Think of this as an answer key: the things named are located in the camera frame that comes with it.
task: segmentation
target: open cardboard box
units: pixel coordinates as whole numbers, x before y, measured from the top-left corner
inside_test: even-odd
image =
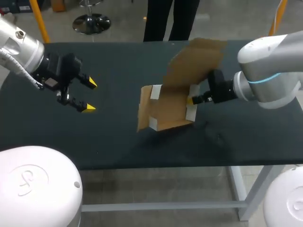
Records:
[[[196,105],[187,105],[187,98],[199,94],[199,84],[217,68],[226,42],[194,39],[169,63],[163,85],[141,88],[138,130],[151,127],[156,131],[195,121]]]

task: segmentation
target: person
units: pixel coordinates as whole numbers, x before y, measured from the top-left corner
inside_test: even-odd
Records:
[[[144,42],[163,41],[173,0],[148,0]],[[200,0],[175,0],[170,41],[188,40]]]

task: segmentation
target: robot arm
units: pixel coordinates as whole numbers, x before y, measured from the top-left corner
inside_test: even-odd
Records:
[[[46,52],[44,45],[25,31],[0,16],[0,65],[25,76],[36,88],[56,92],[57,101],[71,105],[79,112],[91,112],[95,107],[77,101],[69,94],[69,85],[77,78],[85,86],[97,87],[93,79],[80,73],[82,61],[70,53],[60,56]]]
[[[303,31],[254,40],[239,51],[242,71],[225,81],[220,70],[208,76],[210,91],[193,97],[190,103],[231,99],[257,100],[266,109],[290,103],[303,82]]]

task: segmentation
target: black table surface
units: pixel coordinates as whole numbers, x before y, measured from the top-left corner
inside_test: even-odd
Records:
[[[226,79],[240,70],[230,41],[221,68]],[[46,49],[73,52],[98,88],[73,83],[70,93],[97,108],[78,113],[12,73],[0,90],[0,150],[37,145],[67,155],[79,169],[173,166],[244,166],[303,163],[303,114],[295,99],[265,110],[233,100],[199,105],[196,122],[181,128],[137,132],[140,88],[161,84],[167,64],[187,42],[58,43]],[[207,83],[201,92],[208,89]]]

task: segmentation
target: chrome stool base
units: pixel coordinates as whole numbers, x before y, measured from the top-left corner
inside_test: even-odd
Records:
[[[110,28],[110,20],[99,13],[93,13],[91,16],[85,14],[74,20],[72,28],[85,35],[100,34]]]

